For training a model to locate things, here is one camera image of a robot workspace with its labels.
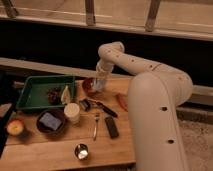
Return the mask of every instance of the black object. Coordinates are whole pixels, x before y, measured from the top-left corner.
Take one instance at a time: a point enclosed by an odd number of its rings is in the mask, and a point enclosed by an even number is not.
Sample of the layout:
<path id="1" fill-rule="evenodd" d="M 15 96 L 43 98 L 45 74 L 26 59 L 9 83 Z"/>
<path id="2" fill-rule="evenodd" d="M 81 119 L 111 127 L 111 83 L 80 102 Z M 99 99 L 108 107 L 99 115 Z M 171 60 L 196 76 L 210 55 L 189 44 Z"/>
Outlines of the black object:
<path id="1" fill-rule="evenodd" d="M 13 84 L 11 77 L 0 70 L 0 104 L 16 103 L 18 100 L 19 93 Z"/>
<path id="2" fill-rule="evenodd" d="M 119 132 L 117 126 L 115 125 L 115 121 L 111 116 L 105 118 L 105 123 L 111 138 L 116 138 L 119 136 Z"/>
<path id="3" fill-rule="evenodd" d="M 96 104 L 103 109 L 104 112 L 108 113 L 109 115 L 113 116 L 113 117 L 118 117 L 117 113 L 115 113 L 114 111 L 112 111 L 110 108 L 106 107 L 104 104 L 102 104 L 101 102 L 96 102 Z"/>
<path id="4" fill-rule="evenodd" d="M 7 136 L 8 133 L 5 129 L 6 124 L 15 108 L 13 104 L 5 104 L 5 110 L 4 113 L 1 113 L 0 115 L 0 158 L 2 156 L 6 141 L 7 141 Z"/>

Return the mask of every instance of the food item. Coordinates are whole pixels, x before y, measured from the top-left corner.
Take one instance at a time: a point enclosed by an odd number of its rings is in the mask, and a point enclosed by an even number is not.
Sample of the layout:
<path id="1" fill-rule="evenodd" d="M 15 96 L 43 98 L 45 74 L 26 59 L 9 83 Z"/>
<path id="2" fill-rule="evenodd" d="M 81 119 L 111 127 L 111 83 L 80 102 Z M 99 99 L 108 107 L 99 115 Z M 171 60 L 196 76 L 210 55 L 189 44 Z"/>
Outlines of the food item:
<path id="1" fill-rule="evenodd" d="M 47 96 L 50 104 L 57 105 L 61 102 L 60 91 L 61 91 L 60 87 L 54 87 L 49 89 L 49 91 L 47 92 Z"/>
<path id="2" fill-rule="evenodd" d="M 66 85 L 61 95 L 61 103 L 69 104 L 70 102 L 71 102 L 70 90 L 69 87 Z"/>
<path id="3" fill-rule="evenodd" d="M 13 136 L 20 135 L 24 132 L 24 123 L 19 119 L 11 120 L 7 125 L 7 132 Z"/>
<path id="4" fill-rule="evenodd" d="M 125 97 L 125 95 L 118 93 L 118 94 L 116 95 L 116 99 L 117 99 L 119 105 L 120 105 L 125 111 L 128 112 L 128 108 L 127 108 L 127 103 L 126 103 L 126 97 Z"/>

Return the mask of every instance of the glass window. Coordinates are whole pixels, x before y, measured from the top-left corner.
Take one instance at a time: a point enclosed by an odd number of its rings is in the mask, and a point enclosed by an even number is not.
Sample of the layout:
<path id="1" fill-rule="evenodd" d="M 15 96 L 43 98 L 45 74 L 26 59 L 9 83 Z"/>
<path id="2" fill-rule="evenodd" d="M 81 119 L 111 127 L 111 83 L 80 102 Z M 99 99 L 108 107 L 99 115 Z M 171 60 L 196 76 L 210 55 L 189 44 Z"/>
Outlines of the glass window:
<path id="1" fill-rule="evenodd" d="M 94 0 L 97 23 L 145 26 L 150 0 Z"/>
<path id="2" fill-rule="evenodd" d="M 0 16 L 5 14 L 4 5 L 2 4 L 2 1 L 0 1 Z"/>
<path id="3" fill-rule="evenodd" d="M 213 1 L 161 1 L 155 27 L 180 31 L 213 33 Z"/>
<path id="4" fill-rule="evenodd" d="M 20 16 L 85 21 L 84 0 L 11 0 Z"/>

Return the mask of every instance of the utensil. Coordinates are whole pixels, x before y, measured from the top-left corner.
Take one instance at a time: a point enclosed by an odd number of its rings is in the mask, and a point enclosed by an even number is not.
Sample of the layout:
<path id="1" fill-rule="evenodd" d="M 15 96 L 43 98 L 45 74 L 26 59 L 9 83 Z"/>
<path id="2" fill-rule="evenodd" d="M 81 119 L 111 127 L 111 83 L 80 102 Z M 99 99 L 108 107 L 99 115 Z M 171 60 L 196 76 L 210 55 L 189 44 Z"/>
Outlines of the utensil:
<path id="1" fill-rule="evenodd" d="M 115 113 L 112 109 L 108 108 L 107 106 L 105 106 L 103 103 L 99 101 L 85 98 L 79 101 L 79 105 L 84 111 L 88 111 L 91 107 L 98 107 L 102 109 L 104 112 L 106 112 L 107 114 L 116 118 L 118 117 L 117 113 Z"/>
<path id="2" fill-rule="evenodd" d="M 96 140 L 97 137 L 97 131 L 98 131 L 98 121 L 100 119 L 100 113 L 96 113 L 95 115 L 95 128 L 94 128 L 94 132 L 93 132 L 93 140 Z"/>

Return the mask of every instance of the knife handle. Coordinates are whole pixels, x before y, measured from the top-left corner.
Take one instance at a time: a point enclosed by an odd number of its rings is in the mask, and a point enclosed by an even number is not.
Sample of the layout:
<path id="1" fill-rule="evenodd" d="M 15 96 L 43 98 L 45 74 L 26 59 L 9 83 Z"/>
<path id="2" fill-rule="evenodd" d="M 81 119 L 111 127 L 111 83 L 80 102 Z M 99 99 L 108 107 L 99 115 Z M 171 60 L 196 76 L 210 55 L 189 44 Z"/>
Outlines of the knife handle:
<path id="1" fill-rule="evenodd" d="M 118 117 L 117 113 L 115 113 L 114 111 L 112 111 L 110 108 L 106 107 L 105 105 L 103 105 L 100 102 L 97 102 L 97 105 L 99 107 L 101 107 L 103 109 L 104 112 L 108 113 L 109 115 L 113 116 L 113 117 Z"/>

